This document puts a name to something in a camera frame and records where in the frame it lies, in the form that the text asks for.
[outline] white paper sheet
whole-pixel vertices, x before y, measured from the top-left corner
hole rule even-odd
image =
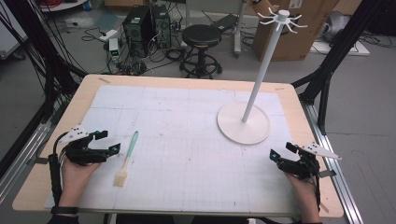
[[[272,124],[269,137],[256,146],[229,141],[219,130],[217,114],[250,92],[103,86],[82,125],[109,137],[91,148],[121,143],[120,155],[97,170],[81,208],[186,213],[294,213],[291,186],[269,160],[270,149],[282,157],[291,141],[279,98],[257,95],[255,105]],[[124,187],[114,187],[134,131],[139,138]],[[53,206],[51,196],[46,207]]]

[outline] human hand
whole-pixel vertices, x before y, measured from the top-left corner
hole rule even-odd
[[[90,182],[91,175],[101,163],[81,166],[64,157],[62,165],[63,192],[58,206],[78,207],[85,187]]]
[[[294,175],[284,173],[294,188],[303,223],[320,222],[317,195],[311,179],[301,180]]]

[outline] cardboard box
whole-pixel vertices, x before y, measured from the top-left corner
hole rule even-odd
[[[361,0],[340,0],[333,11],[339,11],[346,16],[352,16],[360,4]]]
[[[135,5],[148,6],[150,0],[105,0],[107,7],[132,7]]]
[[[294,21],[298,25],[307,25],[307,28],[293,27],[297,34],[291,33],[285,26],[282,35],[277,42],[272,61],[303,60],[312,47],[315,39],[321,31],[323,23],[337,5],[339,0],[269,0],[274,8],[286,9],[291,17],[303,15]],[[261,0],[253,5],[255,11],[268,15],[268,2]],[[275,29],[275,23],[263,25],[259,23],[253,41],[253,50],[260,61],[264,57],[271,34]]]

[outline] wooden table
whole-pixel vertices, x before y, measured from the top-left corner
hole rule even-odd
[[[72,102],[67,107],[59,124],[55,128],[40,157],[46,158],[52,152],[52,146],[57,138],[64,132],[81,123],[95,94],[102,85],[155,87],[155,88],[181,88],[204,90],[230,90],[251,91],[253,82],[165,78],[165,77],[118,77],[89,75],[84,78]],[[294,88],[290,84],[263,83],[263,92],[276,93],[283,107],[286,121],[289,126],[293,143],[300,146],[315,141],[304,111]],[[320,167],[326,167],[322,159],[318,159]],[[324,206],[320,211],[322,217],[341,217],[344,210],[338,199],[330,178],[320,180],[321,201]],[[36,164],[27,177],[13,208],[19,211],[48,211],[44,208],[45,201],[50,193],[50,169],[48,165]]]

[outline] power strip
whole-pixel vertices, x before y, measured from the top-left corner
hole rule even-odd
[[[106,35],[102,35],[99,37],[99,39],[103,41],[107,41],[109,38],[111,38],[113,35],[115,35],[118,31],[117,30],[110,30],[106,33]]]

